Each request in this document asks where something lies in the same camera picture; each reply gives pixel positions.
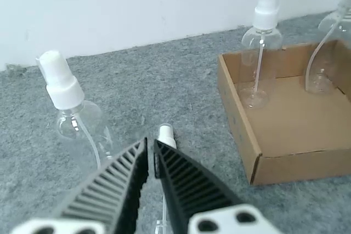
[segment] white spray nozzle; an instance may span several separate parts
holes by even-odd
[[[57,109],[68,110],[82,103],[84,92],[58,51],[45,52],[36,60],[47,83],[46,90]]]
[[[168,123],[163,123],[160,125],[158,140],[173,148],[177,148],[176,141],[174,141],[173,127]]]
[[[339,7],[351,8],[351,0],[341,0],[339,2]]]
[[[254,10],[253,26],[260,30],[271,30],[278,24],[279,0],[258,0]]]
[[[45,52],[37,63],[48,85],[69,84],[74,78],[67,61],[57,50]]]

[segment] spray bottle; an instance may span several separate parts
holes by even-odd
[[[253,27],[243,36],[243,52],[239,69],[238,92],[244,107],[260,108],[267,104],[273,92],[282,35],[278,24],[278,0],[259,0],[254,11]]]
[[[308,61],[304,75],[305,90],[315,94],[329,94],[335,86],[331,79],[337,72],[333,57],[335,41],[351,49],[351,0],[341,0],[337,9],[319,24],[321,41]]]
[[[59,110],[56,130],[65,150],[88,175],[116,153],[111,129],[101,109],[84,100],[84,92],[58,51],[45,52],[37,63],[47,92]]]

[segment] mounting hole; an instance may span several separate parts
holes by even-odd
[[[78,232],[77,234],[95,234],[96,232],[92,229],[84,229]]]
[[[52,227],[43,227],[37,230],[36,232],[34,232],[34,234],[53,234],[53,233],[54,233],[54,229]]]
[[[236,219],[240,223],[251,223],[256,221],[256,218],[248,212],[237,213]]]
[[[197,227],[201,232],[213,232],[218,230],[217,224],[210,220],[200,221]]]

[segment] cardboard box wall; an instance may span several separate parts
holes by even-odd
[[[218,88],[250,184],[351,174],[351,52],[340,42],[327,45],[337,60],[338,89],[307,93],[301,75],[316,45],[289,46],[262,109],[245,109],[237,94],[241,53],[219,56]],[[277,52],[265,55],[279,60]]]

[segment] gray carpet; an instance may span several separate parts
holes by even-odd
[[[316,40],[324,14],[279,25],[285,44]],[[240,49],[246,28],[69,60],[86,93],[107,113],[118,142],[163,122],[178,147],[252,203],[283,233],[350,233],[351,176],[249,186],[217,91],[217,55]],[[0,233],[51,212],[80,181],[55,137],[56,111],[37,67],[0,73]],[[141,193],[138,234],[161,217],[162,190],[150,177]]]

